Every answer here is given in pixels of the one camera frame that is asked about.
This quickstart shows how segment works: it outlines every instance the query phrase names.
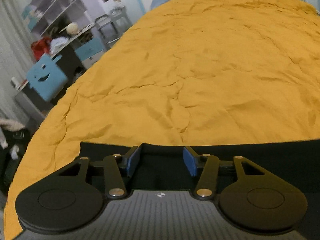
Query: logo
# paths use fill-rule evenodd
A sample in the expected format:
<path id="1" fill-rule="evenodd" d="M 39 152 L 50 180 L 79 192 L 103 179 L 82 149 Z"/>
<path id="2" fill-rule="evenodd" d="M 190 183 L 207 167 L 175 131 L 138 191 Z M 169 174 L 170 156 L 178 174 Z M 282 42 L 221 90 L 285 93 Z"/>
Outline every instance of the logo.
<path id="1" fill-rule="evenodd" d="M 164 194 L 163 192 L 160 192 L 160 193 L 157 194 L 157 196 L 158 196 L 159 198 L 163 198 L 163 197 L 166 196 L 166 194 Z"/>

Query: red cloth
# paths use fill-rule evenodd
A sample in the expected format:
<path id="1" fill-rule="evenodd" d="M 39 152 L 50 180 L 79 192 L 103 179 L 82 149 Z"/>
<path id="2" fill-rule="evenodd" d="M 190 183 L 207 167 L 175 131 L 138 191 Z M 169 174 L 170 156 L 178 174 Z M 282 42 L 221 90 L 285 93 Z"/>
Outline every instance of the red cloth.
<path id="1" fill-rule="evenodd" d="M 52 39 L 48 37 L 44 37 L 39 41 L 35 41 L 31 44 L 31 49 L 33 51 L 33 55 L 36 58 L 36 61 L 38 61 L 41 56 L 45 53 L 50 54 L 50 43 Z"/>

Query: ribbed gray surface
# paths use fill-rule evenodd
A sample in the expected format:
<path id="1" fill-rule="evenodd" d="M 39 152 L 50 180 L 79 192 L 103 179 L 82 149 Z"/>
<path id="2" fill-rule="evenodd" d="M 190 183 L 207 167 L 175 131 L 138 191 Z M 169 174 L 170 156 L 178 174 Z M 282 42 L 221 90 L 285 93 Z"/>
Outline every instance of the ribbed gray surface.
<path id="1" fill-rule="evenodd" d="M 257 236 L 226 222 L 211 202 L 187 191 L 136 190 L 125 200 L 111 201 L 102 215 L 84 228 L 57 236 L 25 231 L 16 240 L 305 240 L 292 231 Z"/>

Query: round black disc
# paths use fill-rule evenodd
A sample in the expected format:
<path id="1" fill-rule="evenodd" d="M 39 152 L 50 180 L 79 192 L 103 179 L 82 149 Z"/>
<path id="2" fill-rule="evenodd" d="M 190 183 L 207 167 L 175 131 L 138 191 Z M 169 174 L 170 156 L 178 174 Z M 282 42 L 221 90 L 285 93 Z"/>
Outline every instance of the round black disc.
<path id="1" fill-rule="evenodd" d="M 102 195 L 93 186 L 55 176 L 50 183 L 40 181 L 22 191 L 15 207 L 26 229 L 57 234 L 87 224 L 98 215 L 102 205 Z"/>
<path id="2" fill-rule="evenodd" d="M 226 187 L 219 205 L 231 221 L 257 232 L 288 230 L 307 211 L 307 200 L 300 190 L 286 182 L 261 182 L 257 176 L 247 176 Z"/>

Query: blue drawer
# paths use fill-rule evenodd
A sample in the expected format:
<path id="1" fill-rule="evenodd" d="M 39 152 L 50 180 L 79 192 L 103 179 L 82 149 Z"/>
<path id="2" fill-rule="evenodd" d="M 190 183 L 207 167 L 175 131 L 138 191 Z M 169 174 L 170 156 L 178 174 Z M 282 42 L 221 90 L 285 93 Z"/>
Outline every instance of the blue drawer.
<path id="1" fill-rule="evenodd" d="M 77 54 L 78 58 L 83 61 L 102 50 L 104 50 L 102 42 L 98 38 L 93 38 L 80 48 L 76 49 L 75 53 Z"/>
<path id="2" fill-rule="evenodd" d="M 23 10 L 22 14 L 21 14 L 21 16 L 22 16 L 22 18 L 23 18 L 24 20 L 27 18 L 27 16 L 29 15 L 29 12 L 30 12 L 30 11 L 31 11 L 31 8 L 30 8 L 29 5 L 27 5 L 27 6 L 25 7 L 25 9 Z"/>
<path id="3" fill-rule="evenodd" d="M 37 24 L 37 18 L 36 17 L 32 17 L 32 16 L 30 16 L 29 15 L 29 19 L 30 19 L 30 21 L 29 21 L 29 24 L 28 24 L 28 28 L 29 28 L 29 30 L 33 30 L 33 28 L 36 26 L 36 24 Z"/>

